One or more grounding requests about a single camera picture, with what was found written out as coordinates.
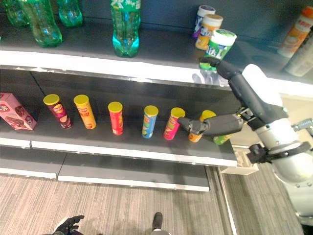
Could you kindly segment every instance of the white container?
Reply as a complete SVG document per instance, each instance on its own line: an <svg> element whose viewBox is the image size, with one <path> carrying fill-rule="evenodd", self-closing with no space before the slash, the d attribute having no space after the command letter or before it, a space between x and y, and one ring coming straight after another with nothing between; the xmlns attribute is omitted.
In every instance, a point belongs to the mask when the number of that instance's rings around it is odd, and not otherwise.
<svg viewBox="0 0 313 235"><path fill-rule="evenodd" d="M207 14L214 15L215 9L212 6L208 6L208 5L199 6L197 17L196 17L196 22L195 22L195 29L192 34L193 38L198 38L198 36L200 35L202 20L204 16Z"/></svg>
<svg viewBox="0 0 313 235"><path fill-rule="evenodd" d="M288 73L299 77L311 69L313 69L313 31L285 66Z"/></svg>
<svg viewBox="0 0 313 235"><path fill-rule="evenodd" d="M307 6L302 10L301 16L297 19L297 22L289 31L277 52L285 57L291 58L308 35L312 26L313 7Z"/></svg>
<svg viewBox="0 0 313 235"><path fill-rule="evenodd" d="M205 56L212 56L218 59L223 59L226 53L235 43L236 38L236 34L228 30L214 30Z"/></svg>
<svg viewBox="0 0 313 235"><path fill-rule="evenodd" d="M213 31L220 28L222 22L222 16L205 15L201 24L200 35L196 41L196 48L200 50L207 50Z"/></svg>

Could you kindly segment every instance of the pink snack box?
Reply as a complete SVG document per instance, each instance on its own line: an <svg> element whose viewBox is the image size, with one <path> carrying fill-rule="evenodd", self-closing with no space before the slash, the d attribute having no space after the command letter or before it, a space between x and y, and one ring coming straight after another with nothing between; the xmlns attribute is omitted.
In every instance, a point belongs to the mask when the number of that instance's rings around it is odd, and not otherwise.
<svg viewBox="0 0 313 235"><path fill-rule="evenodd" d="M12 93L0 93L0 117L15 130L33 130L37 124Z"/></svg>

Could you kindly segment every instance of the yellow lid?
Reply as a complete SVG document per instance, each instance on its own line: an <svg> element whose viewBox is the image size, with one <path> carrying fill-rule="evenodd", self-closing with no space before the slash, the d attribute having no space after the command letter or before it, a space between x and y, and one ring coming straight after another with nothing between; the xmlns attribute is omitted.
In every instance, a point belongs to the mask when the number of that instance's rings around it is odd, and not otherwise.
<svg viewBox="0 0 313 235"><path fill-rule="evenodd" d="M203 121L203 120L205 120L207 118L212 118L214 116L216 116L216 113L214 113L213 111L211 111L211 110L204 110L202 112L202 114L201 114L200 121Z"/></svg>
<svg viewBox="0 0 313 235"><path fill-rule="evenodd" d="M110 112L118 113L123 109L123 105L120 102L114 101L108 105L108 109Z"/></svg>
<svg viewBox="0 0 313 235"><path fill-rule="evenodd" d="M156 116L158 114L158 109L156 106L148 105L145 107L145 114L148 116Z"/></svg>
<svg viewBox="0 0 313 235"><path fill-rule="evenodd" d="M60 101L60 98L57 94L49 94L44 97L44 103L46 105L53 105Z"/></svg>
<svg viewBox="0 0 313 235"><path fill-rule="evenodd" d="M185 114L186 114L185 111L179 107L175 107L171 110L171 115L176 118L184 117Z"/></svg>
<svg viewBox="0 0 313 235"><path fill-rule="evenodd" d="M75 96L74 98L74 103L78 105L87 104L88 102L89 102L89 98L85 94L79 94Z"/></svg>

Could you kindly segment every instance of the box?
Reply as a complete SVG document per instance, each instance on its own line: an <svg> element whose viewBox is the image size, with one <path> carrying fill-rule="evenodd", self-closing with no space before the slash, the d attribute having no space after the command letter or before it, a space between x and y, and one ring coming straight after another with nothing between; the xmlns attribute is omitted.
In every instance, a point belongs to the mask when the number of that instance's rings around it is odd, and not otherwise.
<svg viewBox="0 0 313 235"><path fill-rule="evenodd" d="M237 166L221 166L221 173L249 175L259 170L257 164L252 164L247 156L248 148L233 148L237 158Z"/></svg>
<svg viewBox="0 0 313 235"><path fill-rule="evenodd" d="M33 130L37 124L11 93L0 93L0 117L15 130Z"/></svg>

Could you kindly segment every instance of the wall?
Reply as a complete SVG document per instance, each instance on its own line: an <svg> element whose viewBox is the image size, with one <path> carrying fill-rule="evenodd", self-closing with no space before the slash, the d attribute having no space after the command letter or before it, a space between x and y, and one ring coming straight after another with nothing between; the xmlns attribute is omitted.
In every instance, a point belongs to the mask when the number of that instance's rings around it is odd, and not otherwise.
<svg viewBox="0 0 313 235"><path fill-rule="evenodd" d="M51 1L57 14L56 1ZM301 9L312 0L141 0L142 27L191 32L197 8L209 4L224 17L223 28L242 39L281 42ZM109 0L81 0L86 21L110 19Z"/></svg>

